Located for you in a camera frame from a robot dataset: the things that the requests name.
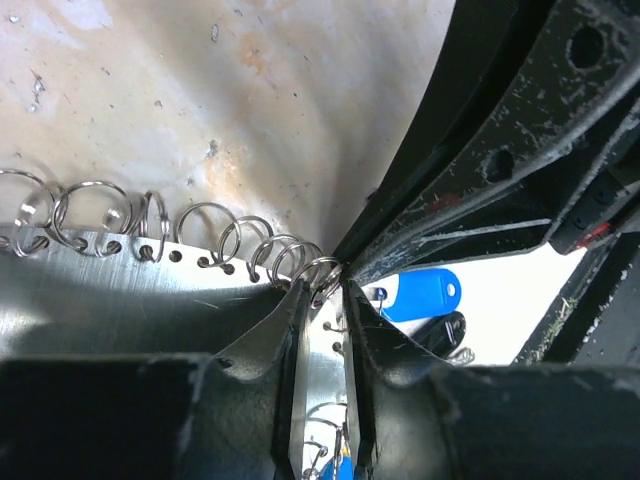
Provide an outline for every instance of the key ring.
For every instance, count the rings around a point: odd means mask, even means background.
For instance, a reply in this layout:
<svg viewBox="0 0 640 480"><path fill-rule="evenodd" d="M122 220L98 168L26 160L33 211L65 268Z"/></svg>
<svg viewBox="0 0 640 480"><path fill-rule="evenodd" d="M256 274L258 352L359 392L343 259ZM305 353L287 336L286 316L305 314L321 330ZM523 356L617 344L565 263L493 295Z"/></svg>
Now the key ring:
<svg viewBox="0 0 640 480"><path fill-rule="evenodd" d="M54 195L49 190L49 187L45 184L42 184L41 188L32 192L25 198L18 209L18 213L16 214L16 218L13 221L13 231L11 233L10 244L13 247L13 251L20 258L30 257L35 255L41 250L44 250L49 246L49 239L43 236L37 236L33 239L33 242L28 247L23 247L20 245L20 230L23 227L27 227L31 225L31 220L37 211L36 206L39 203L49 203L49 217L51 215L51 206L53 206L55 199Z"/></svg>
<svg viewBox="0 0 640 480"><path fill-rule="evenodd" d="M298 241L298 239L293 235L289 235L288 233L280 233L278 235L273 235L267 238L264 242L258 245L258 248L255 249L253 255L251 256L251 260L247 262L247 270L249 271L249 278L252 282L257 282L258 280L260 280L260 277L256 273L256 267L258 265L262 265L262 263L260 263L259 261L260 258L264 258L262 252L264 252L266 248L273 248L274 242L282 240L290 240L292 242ZM304 261L304 250L302 255L302 261Z"/></svg>
<svg viewBox="0 0 640 480"><path fill-rule="evenodd" d="M239 217L237 219L238 225L242 226L242 225L246 225L247 223L260 223L262 225L264 225L266 231L267 231L267 238L272 237L273 236L273 228L271 227L271 224L269 222L267 222L264 218L262 217L258 217L257 215L247 215L244 217ZM229 235L231 235L231 232L234 231L235 225L233 223L227 225L227 228L225 228L222 231L222 234L220 235L220 238L218 239L218 258L223 258L224 256L224 247L225 244L227 243L227 240L229 239ZM227 258L227 262L230 261L232 258L235 258L236 255L238 255L238 251L240 250L240 244L241 241L240 239L236 236L236 243L233 246L233 251L231 252L231 254L229 255L229 258ZM262 265L262 263L264 261L267 260L267 258L269 258L269 255L271 255L271 251L273 250L273 245L269 245L269 248L264 250L262 252L262 256L260 259L258 259L258 264Z"/></svg>
<svg viewBox="0 0 640 480"><path fill-rule="evenodd" d="M169 220L169 215L167 214L167 208L164 204L164 200L158 192L149 190L144 194L143 197L146 201L146 208L144 210L144 215L140 217L140 236L148 237L149 236L149 207L151 206L151 200L156 203L156 208L158 209L158 215L160 217L160 246L158 247L158 254L155 258L153 258L153 250L151 247L146 246L142 247L140 253L144 260L150 260L153 263L158 263L162 260L162 255L164 254L164 246L171 237L171 221Z"/></svg>
<svg viewBox="0 0 640 480"><path fill-rule="evenodd" d="M215 203L215 202L200 202L200 203L196 203L194 205L191 205L180 216L180 219L178 220L178 223L176 224L175 231L174 231L174 237L175 237L177 243L184 244L184 241L183 241L183 238L182 238L182 229L184 227L184 222L187 219L187 217L192 212L194 212L195 210L198 210L198 209L200 209L202 207L212 207L212 208L215 208L217 210L220 210L225 215L227 215L231 219L231 222L232 222L231 225L233 225L233 228L236 231L237 242L238 243L242 242L242 232L240 231L240 225L238 224L238 220L236 220L235 215L233 213L231 213L231 210L229 210L227 207L224 207L223 205L220 205L219 203ZM210 252L210 253L211 253L211 258L213 259L213 264L198 263L198 265L200 267L202 267L202 268L222 267L222 266L228 264L229 261L231 260L231 259L224 260L222 258L218 259L218 258L216 258L216 254L215 253L213 253L213 252Z"/></svg>
<svg viewBox="0 0 640 480"><path fill-rule="evenodd" d="M342 272L344 267L340 264L337 258L335 257L318 257L311 262L307 263L292 279L291 283L295 282L298 278L302 276L304 272L309 270L312 267L317 265L321 265L323 263L328 263L330 265L334 265L334 268L327 274L325 278L322 279L321 282L317 286L314 285L317 278L314 278L312 282L310 282L312 290L314 290L313 295L311 296L311 308L317 309L322 306L324 303L323 300L320 300L318 297L322 296L325 299L331 297L336 290L340 287L340 277L342 276Z"/></svg>
<svg viewBox="0 0 640 480"><path fill-rule="evenodd" d="M62 243L63 245L65 245L65 246L71 248L72 250L75 250L76 252L78 252L78 253L80 253L82 255L85 255L85 256L96 256L96 257L99 257L99 258L103 258L103 256L110 255L109 251L102 252L101 250L99 250L98 239L101 238L101 235L104 235L104 233L105 233L104 230L101 233L99 233L99 238L96 239L96 253L95 254L89 254L89 253L86 252L86 246L80 245L78 243L75 243L73 240L70 240L66 235L64 235L62 233L60 222L58 222L59 211L62 208L62 205L64 204L64 202L66 200L68 200L70 195L72 193L78 191L78 190L82 190L83 188L92 188L92 187L110 188L110 189L115 190L116 192L118 192L120 195L122 195L122 197L124 198L125 202L128 204L128 208L124 208L123 209L123 210L126 210L126 212L123 213L125 220L124 220L122 226L120 227L119 233L126 232L130 228L130 223L131 223L131 219L132 219L132 215L133 215L133 206L131 205L131 202L129 202L128 197L127 197L127 193L124 190L122 190L119 186L117 186L114 183L106 182L106 181L102 181L102 180L95 180L95 181L89 181L89 182L76 183L75 185L72 185L67 190L65 190L62 193L62 195L60 195L60 197L58 197L56 199L56 201L54 202L54 204L53 204L53 215L52 215L51 228L52 228L57 240L60 243ZM109 209L109 211L105 214L105 217L103 217L103 223L102 223L103 227L105 226L105 224L110 223L111 221L115 221L115 217L119 217L119 214L117 212L119 212L119 211L117 211L116 209L113 209L113 208Z"/></svg>
<svg viewBox="0 0 640 480"><path fill-rule="evenodd" d="M280 278L280 265L282 264L282 261L284 260L284 258L287 256L288 253L293 252L294 250L297 249L305 249L306 247L309 247L313 250L316 251L316 253L318 255L322 254L322 251L320 250L320 248L315 244L315 243L311 243L311 242L294 242L290 245L287 245L276 257L276 259L273 262L273 267L272 267L272 272L271 275L273 277L273 286L274 287L283 287L285 285L285 281L282 280ZM297 273L294 273L292 275L292 280L291 280L291 284L293 284L293 282L295 280L297 280L298 278L300 278L300 275L298 275Z"/></svg>

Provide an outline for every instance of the silver ring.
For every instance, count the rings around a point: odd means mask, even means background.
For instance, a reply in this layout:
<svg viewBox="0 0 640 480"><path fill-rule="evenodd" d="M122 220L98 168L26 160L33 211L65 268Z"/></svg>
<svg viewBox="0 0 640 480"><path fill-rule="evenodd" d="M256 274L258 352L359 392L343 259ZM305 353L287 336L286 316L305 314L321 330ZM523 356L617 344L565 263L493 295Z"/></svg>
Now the silver ring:
<svg viewBox="0 0 640 480"><path fill-rule="evenodd" d="M280 233L278 235L273 235L269 238L267 238L264 242L262 242L260 245L258 245L258 248L255 249L255 251L253 252L253 255L251 256L251 260L249 260L247 262L247 270L249 271L249 278L251 279L252 282L257 282L259 277L258 274L256 273L256 267L258 265L262 265L259 262L259 259L261 257L261 255L263 255L263 251L266 248L273 248L273 242L277 242L280 240L290 240L292 242L297 242L299 241L297 237L294 237L293 235L289 235L288 233Z"/></svg>
<svg viewBox="0 0 640 480"><path fill-rule="evenodd" d="M316 253L318 255L322 255L322 251L320 250L320 247L318 247L315 243L311 243L311 242L294 242L291 245L287 245L276 257L276 259L273 261L273 267L271 268L271 276L273 281L271 282L273 284L274 287L282 287L285 285L284 281L280 278L280 265L282 264L282 261L285 259L285 257L287 256L287 254L293 252L294 250L298 249L298 248L302 248L305 249L306 247L310 247L312 249L314 249L316 251ZM300 271L306 271L308 268L306 266L302 266ZM292 276L292 281L291 283L293 284L293 280L297 279L300 277L300 275L298 275L296 273L296 271L294 271L294 273L291 275Z"/></svg>
<svg viewBox="0 0 640 480"><path fill-rule="evenodd" d="M142 222L144 221L144 216L147 213L147 209L149 208L149 200L140 194L132 194L129 195L129 202L131 203L133 209L133 215L131 217L131 225L127 229L126 232L122 232L125 235L137 235L139 234L141 237L147 237L146 233L142 233Z"/></svg>
<svg viewBox="0 0 640 480"><path fill-rule="evenodd" d="M44 182L40 178L36 177L33 173L29 173L24 170L16 170L15 168L0 169L0 175L17 175L19 177L25 177L29 180L33 180L41 187L44 187Z"/></svg>
<svg viewBox="0 0 640 480"><path fill-rule="evenodd" d="M126 231L129 226L130 226L130 222L131 222L131 217L132 217L132 206L131 203L127 200L127 193L122 190L119 186L117 186L114 183L111 182L105 182L102 180L96 180L96 181L91 181L91 182L81 182L81 183L76 183L75 185L70 186L67 190L65 190L62 195L60 195L56 201L53 204L53 214L52 214L52 222L51 222L51 229L53 230L57 240L62 243L63 245L75 250L76 252L82 254L82 255L86 255L86 256L94 256L92 254L86 253L85 251L85 247L82 245L79 245L77 243L74 243L72 240L69 240L69 238L67 238L61 231L61 225L58 222L58 216L59 216L59 212L60 209L62 208L62 205L64 204L65 200L67 200L69 198L69 196L78 191L81 190L83 188L90 188L90 187L106 187L106 188L110 188L112 190L115 190L116 192L118 192L120 195L122 195L122 197L125 199L125 201L128 203L129 205L129 211L125 213L125 221L122 225L122 227L120 228L120 233ZM103 225L105 223L105 219L107 216L111 215L113 213L112 209L109 209L109 212L107 212L107 214L105 214L105 218L103 218Z"/></svg>
<svg viewBox="0 0 640 480"><path fill-rule="evenodd" d="M49 212L47 223L50 223L51 218L51 208L53 203L55 202L54 194L51 192L47 185L43 185L38 190L32 192L25 198L20 205L20 209L16 214L16 218L13 221L13 230L11 233L11 246L13 247L13 251L20 258L30 257L35 255L39 251L45 249L49 245L49 239L46 237L37 237L34 239L33 243L28 247L22 247L20 245L20 230L23 227L27 227L31 224L31 220L37 211L36 206L39 203L49 201Z"/></svg>
<svg viewBox="0 0 640 480"><path fill-rule="evenodd" d="M234 230L236 231L236 235L238 236L238 241L242 242L242 232L240 231L240 225L238 224L238 220L236 220L236 217L233 213L231 213L231 210L229 210L227 207L220 205L219 203L215 203L215 202L200 202L200 203L196 203L194 205L191 205L189 208L187 208L184 213L180 216L180 219L178 220L178 223L175 226L175 231L174 231L174 237L176 240L176 243L180 243L180 244L184 244L183 238L182 238L182 228L184 227L184 221L187 219L187 217L189 216L189 214L191 212L193 212L194 210L198 210L202 207L213 207L216 208L218 210L220 210L221 212L223 212L225 215L227 215L230 219L231 219L231 224L233 225ZM212 265L205 265L202 264L200 265L202 268L212 268L212 267L222 267L223 265L226 265L227 263L229 263L229 260L224 260L222 258L218 259L216 258L216 254L213 252L211 253L211 258L213 259L213 264Z"/></svg>
<svg viewBox="0 0 640 480"><path fill-rule="evenodd" d="M271 224L262 217L258 217L257 215L247 215L244 217L239 217L236 221L240 226L245 225L247 223L251 223L251 222L261 223L262 225L264 225L265 229L267 230L267 238L273 236L273 227L271 227ZM225 228L222 231L222 234L218 239L218 258L224 258L224 247L227 243L227 240L229 239L229 235L231 235L231 232L233 232L234 229L235 229L235 224L231 223L227 225L227 228ZM227 258L227 262L232 258L235 258L236 255L238 255L238 251L240 250L241 243L242 242L240 238L236 235L236 243L233 247L233 252L231 252L231 254L229 255L229 258ZM258 265L261 265L262 262L266 261L267 258L269 258L269 255L271 255L272 250L273 250L273 245L270 245L267 250L264 250L262 252L262 258L258 260Z"/></svg>
<svg viewBox="0 0 640 480"><path fill-rule="evenodd" d="M329 263L334 265L334 268L329 272L329 274L322 279L322 282L319 282L317 286L312 284L312 289L314 290L313 296L311 297L311 305L313 306L315 300L318 295L323 295L325 298L329 298L333 295L338 287L340 286L340 275L342 274L342 266L337 258L335 257L318 257L311 262L307 263L294 277L291 279L291 283L293 284L296 280L298 280L304 272L309 270L312 267L321 265L323 263Z"/></svg>
<svg viewBox="0 0 640 480"><path fill-rule="evenodd" d="M51 223L53 223L53 204L55 203L55 200L62 196L62 194L65 192L65 188L60 185L59 183L55 183L55 182L47 182L45 184L45 187L53 194L53 201L51 203L51 217L47 220L47 233L51 234ZM58 211L58 215L56 217L56 222L58 222L58 225L62 225L62 222L64 222L64 218L67 216L67 212L69 211L69 199L67 198L64 202L62 202L62 205L60 206L60 210Z"/></svg>
<svg viewBox="0 0 640 480"><path fill-rule="evenodd" d="M111 255L115 255L120 251L120 248L110 248L109 244L107 244L107 248L103 250L102 242L106 233L118 233L118 231L115 231L112 228L114 224L120 224L122 226L126 222L126 219L123 220L123 216L125 215L124 211L126 210L127 205L130 206L131 203L129 203L128 201L123 201L122 203L124 204L124 208L109 207L107 212L102 217L102 223L100 224L100 228L98 229L98 234L96 235L96 241L94 244L94 251L96 257L98 258L110 257Z"/></svg>
<svg viewBox="0 0 640 480"><path fill-rule="evenodd" d="M156 208L158 209L158 215L160 216L160 233L162 234L160 238L160 247L158 248L158 254L156 257L153 258L153 255L150 255L149 257L143 257L143 259L151 260L153 263L158 263L162 260L164 246L171 237L171 221L169 220L169 215L167 215L167 207L164 200L162 200L162 197L158 192L150 190L144 194L143 198L146 202L146 208L144 209L144 214L140 218L140 236L149 236L149 207L151 206L152 199L156 202Z"/></svg>

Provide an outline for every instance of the hole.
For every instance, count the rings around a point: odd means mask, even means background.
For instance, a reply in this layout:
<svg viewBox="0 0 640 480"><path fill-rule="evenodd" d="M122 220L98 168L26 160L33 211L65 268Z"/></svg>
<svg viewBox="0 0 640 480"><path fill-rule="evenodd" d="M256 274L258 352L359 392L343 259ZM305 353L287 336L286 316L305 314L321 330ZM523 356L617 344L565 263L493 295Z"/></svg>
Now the hole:
<svg viewBox="0 0 640 480"><path fill-rule="evenodd" d="M484 169L484 178L489 183L504 182L513 176L515 161L507 150L495 152Z"/></svg>
<svg viewBox="0 0 640 480"><path fill-rule="evenodd" d="M389 297L385 288L376 288L375 299L378 301L384 301Z"/></svg>
<svg viewBox="0 0 640 480"><path fill-rule="evenodd" d="M143 260L151 260L153 259L153 248L149 245L143 245L140 247L140 250L138 250L138 253L140 254L140 257Z"/></svg>
<svg viewBox="0 0 640 480"><path fill-rule="evenodd" d="M609 192L605 190L598 190L598 192L596 193L596 201L603 205L608 205L613 201L613 198L612 195L609 194Z"/></svg>
<svg viewBox="0 0 640 480"><path fill-rule="evenodd" d="M593 27L582 27L569 40L569 61L579 69L593 67L604 54L604 37Z"/></svg>
<svg viewBox="0 0 640 480"><path fill-rule="evenodd" d="M73 244L76 246L79 252L84 252L89 246L89 242L87 242L84 238L78 237L73 240Z"/></svg>
<svg viewBox="0 0 640 480"><path fill-rule="evenodd" d="M230 358L224 358L224 357L216 358L216 362L222 368L231 368L231 367L233 367L233 360L231 360Z"/></svg>
<svg viewBox="0 0 640 480"><path fill-rule="evenodd" d="M38 235L33 238L33 245L40 245L40 248L45 249L50 245L50 241L47 237L43 237L42 235Z"/></svg>
<svg viewBox="0 0 640 480"><path fill-rule="evenodd" d="M169 254L169 260L171 260L173 263L178 263L180 260L182 260L182 253L180 253L178 250L174 250Z"/></svg>
<svg viewBox="0 0 640 480"><path fill-rule="evenodd" d="M585 228L587 228L587 225L585 224L585 221L582 219L582 217L575 217L573 219L573 224L580 230L584 230Z"/></svg>
<svg viewBox="0 0 640 480"><path fill-rule="evenodd" d="M122 244L120 242L116 242L115 240L111 240L107 243L107 252L109 253L120 253L122 251Z"/></svg>

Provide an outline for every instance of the black metal frame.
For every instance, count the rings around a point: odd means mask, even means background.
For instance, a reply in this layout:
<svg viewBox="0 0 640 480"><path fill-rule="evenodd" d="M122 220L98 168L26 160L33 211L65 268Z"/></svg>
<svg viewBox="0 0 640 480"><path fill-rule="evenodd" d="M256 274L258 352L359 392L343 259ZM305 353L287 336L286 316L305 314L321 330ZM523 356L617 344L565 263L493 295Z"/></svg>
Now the black metal frame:
<svg viewBox="0 0 640 480"><path fill-rule="evenodd" d="M640 130L630 128L640 118L640 28L632 20L640 6L559 0L547 12L547 2L506 4L511 14L487 25L468 18L482 17L478 2L457 3L433 79L390 173L336 251L361 283L413 265L523 253L547 241L567 253L590 227L637 205L635 180L617 185L625 195L615 200L609 192L601 198L600 189L591 200L585 190L607 167L623 163L636 179L640 169ZM525 15L531 9L538 12L533 20ZM545 14L535 41L525 41ZM466 23L458 24L460 18ZM472 80L480 73L473 62L458 67L466 89L446 83L451 64L460 64L465 27L491 29L492 43L477 47L494 54L481 78L510 82L501 97ZM520 31L525 45L505 51ZM598 42L599 56L590 57ZM476 57L476 48L467 46L465 58ZM445 109L441 117L443 103L460 93L466 103L452 101L455 113L447 117ZM585 201L589 221L580 217Z"/></svg>
<svg viewBox="0 0 640 480"><path fill-rule="evenodd" d="M640 233L588 252L515 363L640 366Z"/></svg>

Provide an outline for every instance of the black plastic part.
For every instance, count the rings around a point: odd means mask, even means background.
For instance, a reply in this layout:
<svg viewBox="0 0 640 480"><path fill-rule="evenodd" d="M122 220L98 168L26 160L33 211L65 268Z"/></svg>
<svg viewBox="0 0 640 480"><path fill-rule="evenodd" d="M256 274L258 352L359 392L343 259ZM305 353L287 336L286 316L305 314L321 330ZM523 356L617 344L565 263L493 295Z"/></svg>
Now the black plastic part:
<svg viewBox="0 0 640 480"><path fill-rule="evenodd" d="M640 233L589 251L516 363L634 364L640 358Z"/></svg>
<svg viewBox="0 0 640 480"><path fill-rule="evenodd" d="M356 478L632 478L640 371L454 368L345 286Z"/></svg>
<svg viewBox="0 0 640 480"><path fill-rule="evenodd" d="M309 299L297 283L215 356L3 362L0 478L293 479Z"/></svg>
<svg viewBox="0 0 640 480"><path fill-rule="evenodd" d="M382 184L338 246L340 259L351 262L360 255L446 168L513 80L552 4L553 0L456 2L411 127Z"/></svg>
<svg viewBox="0 0 640 480"><path fill-rule="evenodd" d="M460 312L430 319L411 334L418 345L440 358L447 358L460 346L467 332L467 322Z"/></svg>
<svg viewBox="0 0 640 480"><path fill-rule="evenodd" d="M446 143L425 140L423 157L416 139L450 125L432 115L440 105L435 99L449 101L451 95L435 81L439 68L452 61L443 49L390 169L398 183L395 165L413 165L401 169L403 188L390 193L381 186L336 251L351 263L348 275L366 284L408 266L522 253L553 239L585 189L638 139L640 45L634 39L640 25L633 18L639 14L640 4L625 0L556 1L548 15L545 10L532 47L520 50L521 62L512 64L519 70L502 97L484 117L482 109L460 110L457 121L466 115L475 121L463 121L468 128L453 129ZM509 31L517 31L536 20L511 21ZM602 39L598 58L588 54L594 36ZM475 58L475 51L470 47L465 56ZM585 67L587 60L595 64ZM473 105L494 98L468 92ZM385 216L389 209L395 210ZM615 208L607 211L615 214Z"/></svg>
<svg viewBox="0 0 640 480"><path fill-rule="evenodd" d="M585 236L605 222L610 230L625 216L625 208L636 207L640 201L640 158L612 165L599 174L576 203L571 215L551 238L551 246L559 253L573 251Z"/></svg>

